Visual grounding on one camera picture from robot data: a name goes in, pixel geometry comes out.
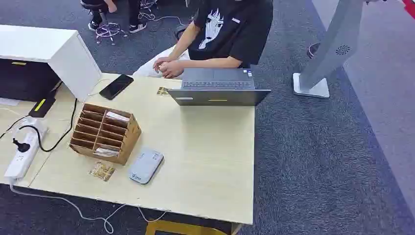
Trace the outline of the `person's left hand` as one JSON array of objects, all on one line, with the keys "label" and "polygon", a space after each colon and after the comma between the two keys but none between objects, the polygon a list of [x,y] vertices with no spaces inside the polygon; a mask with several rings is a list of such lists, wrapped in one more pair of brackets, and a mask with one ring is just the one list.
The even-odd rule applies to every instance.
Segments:
[{"label": "person's left hand", "polygon": [[181,75],[184,72],[184,67],[179,60],[174,60],[170,62],[163,62],[160,65],[160,71],[164,78],[172,79]]}]

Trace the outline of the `person's right hand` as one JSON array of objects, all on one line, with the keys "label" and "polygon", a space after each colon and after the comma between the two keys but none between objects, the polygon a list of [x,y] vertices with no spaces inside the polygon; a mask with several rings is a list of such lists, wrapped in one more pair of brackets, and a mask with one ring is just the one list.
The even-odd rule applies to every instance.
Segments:
[{"label": "person's right hand", "polygon": [[170,58],[168,56],[167,57],[160,57],[154,62],[153,69],[155,70],[156,73],[159,73],[163,63],[168,63],[168,62],[171,62],[171,61],[174,61],[174,60],[175,60],[174,58]]}]

